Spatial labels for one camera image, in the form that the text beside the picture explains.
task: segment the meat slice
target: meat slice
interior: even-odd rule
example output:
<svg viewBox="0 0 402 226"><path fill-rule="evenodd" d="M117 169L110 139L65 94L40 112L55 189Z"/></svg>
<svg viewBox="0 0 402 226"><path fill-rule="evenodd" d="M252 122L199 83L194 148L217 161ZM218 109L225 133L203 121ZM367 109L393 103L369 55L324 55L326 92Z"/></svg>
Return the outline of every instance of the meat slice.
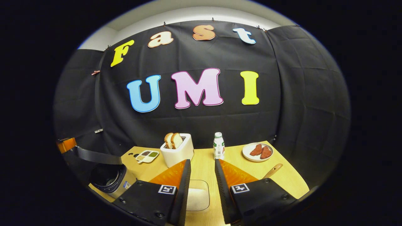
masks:
<svg viewBox="0 0 402 226"><path fill-rule="evenodd" d="M257 144L253 151L250 152L251 156L260 155L263 152L262 145Z"/></svg>
<svg viewBox="0 0 402 226"><path fill-rule="evenodd" d="M265 146L262 150L260 159L268 158L271 155L272 155L272 151L267 146Z"/></svg>

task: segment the white plate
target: white plate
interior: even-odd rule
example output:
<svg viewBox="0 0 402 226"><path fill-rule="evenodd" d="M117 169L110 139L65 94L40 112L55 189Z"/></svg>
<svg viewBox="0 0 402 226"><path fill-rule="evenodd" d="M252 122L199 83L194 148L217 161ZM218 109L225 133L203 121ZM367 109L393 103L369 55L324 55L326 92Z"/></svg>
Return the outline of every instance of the white plate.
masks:
<svg viewBox="0 0 402 226"><path fill-rule="evenodd" d="M255 146L257 146L257 144L261 144L262 148L268 147L268 149L272 151L271 156L269 156L268 158L260 159L261 155L256 155L256 156L250 155L250 152L252 152L254 150L254 148L255 148ZM263 162L265 160L268 160L270 157L272 157L274 155L274 149L271 146L269 146L268 144L251 143L251 144L247 144L246 146L243 147L243 155L246 159L248 159L250 161Z"/></svg>
<svg viewBox="0 0 402 226"><path fill-rule="evenodd" d="M139 161L139 160L138 160L138 157L140 157L140 156L142 155L142 153L144 153L144 152L149 152L148 155L150 155L151 152L157 152L157 154L156 154L155 157L145 156L145 158L142 160L142 162L146 162L146 163L152 162L152 161L159 155L159 151L145 150L145 151L141 152L135 159L136 159L137 161Z"/></svg>

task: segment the screw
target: screw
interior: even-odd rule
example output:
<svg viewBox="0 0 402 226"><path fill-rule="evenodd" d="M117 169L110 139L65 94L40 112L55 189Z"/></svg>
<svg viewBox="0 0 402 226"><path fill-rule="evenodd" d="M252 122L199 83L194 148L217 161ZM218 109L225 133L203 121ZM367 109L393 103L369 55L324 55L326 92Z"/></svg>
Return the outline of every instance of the screw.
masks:
<svg viewBox="0 0 402 226"><path fill-rule="evenodd" d="M156 212L155 215L156 215L157 217L159 217L159 218L162 218L162 217L165 216L163 213L160 213L160 212Z"/></svg>

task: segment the letter m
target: letter m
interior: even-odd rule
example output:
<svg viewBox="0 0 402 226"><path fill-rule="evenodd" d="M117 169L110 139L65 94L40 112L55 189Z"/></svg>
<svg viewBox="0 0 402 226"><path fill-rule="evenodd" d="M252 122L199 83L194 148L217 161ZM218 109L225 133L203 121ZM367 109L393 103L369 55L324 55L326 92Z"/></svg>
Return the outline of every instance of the letter m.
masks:
<svg viewBox="0 0 402 226"><path fill-rule="evenodd" d="M190 106L187 101L186 93L195 106L201 101L202 93L205 91L203 104L207 106L220 105L224 100L219 94L218 75L220 70L217 68L205 69L198 83L188 74L188 72L177 72L172 74L172 79L176 81L177 103L174 105L177 109L184 109Z"/></svg>

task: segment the wooden table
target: wooden table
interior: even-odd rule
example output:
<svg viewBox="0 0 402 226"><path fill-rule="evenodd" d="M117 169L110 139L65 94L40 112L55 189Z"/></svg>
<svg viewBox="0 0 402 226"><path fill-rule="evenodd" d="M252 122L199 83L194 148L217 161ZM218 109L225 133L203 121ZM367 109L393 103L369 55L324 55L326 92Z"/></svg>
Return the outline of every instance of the wooden table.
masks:
<svg viewBox="0 0 402 226"><path fill-rule="evenodd" d="M224 160L257 179L263 178L276 164L281 163L283 166L270 178L296 199L299 199L309 191L303 178L275 148L273 156L268 160L264 162L252 162L244 158L242 154L244 146L245 145L225 147ZM141 164L137 163L133 155L128 155L129 153L139 154L144 150L160 151L157 148L133 147L126 152L121 159L127 169L133 172L138 180L150 181L155 176L168 169L168 167L164 162L162 154L159 154L152 163ZM190 180L203 180L208 183L210 204L207 209L202 211L187 211L185 224L189 226L226 225L222 214L212 148L194 150L194 156L191 160ZM100 193L92 184L89 186L108 201L113 202L115 200L108 195Z"/></svg>

